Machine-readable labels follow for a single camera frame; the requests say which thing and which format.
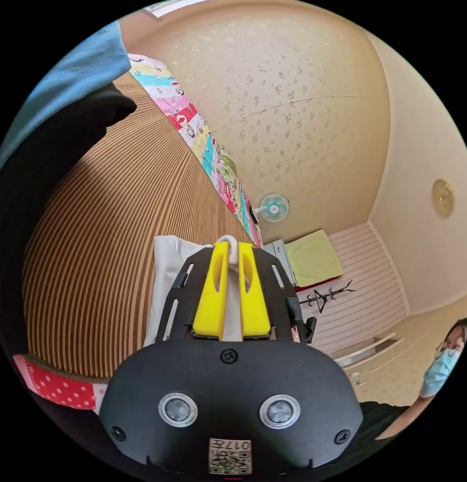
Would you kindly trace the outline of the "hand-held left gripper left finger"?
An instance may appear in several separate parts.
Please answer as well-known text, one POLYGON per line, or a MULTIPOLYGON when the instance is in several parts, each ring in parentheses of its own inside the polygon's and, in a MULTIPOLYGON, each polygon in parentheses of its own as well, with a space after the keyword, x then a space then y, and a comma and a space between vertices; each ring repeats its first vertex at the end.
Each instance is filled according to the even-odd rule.
POLYGON ((192 325, 197 339, 222 339, 227 299, 229 242, 216 243, 211 250, 205 282, 192 325))

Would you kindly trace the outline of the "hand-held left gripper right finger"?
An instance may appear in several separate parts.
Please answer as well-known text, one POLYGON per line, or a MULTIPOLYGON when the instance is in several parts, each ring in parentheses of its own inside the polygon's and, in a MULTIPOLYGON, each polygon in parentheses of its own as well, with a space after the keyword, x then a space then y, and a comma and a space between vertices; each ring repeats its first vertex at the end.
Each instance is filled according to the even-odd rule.
POLYGON ((238 267, 242 339, 269 339, 271 324, 251 244, 238 244, 238 267))

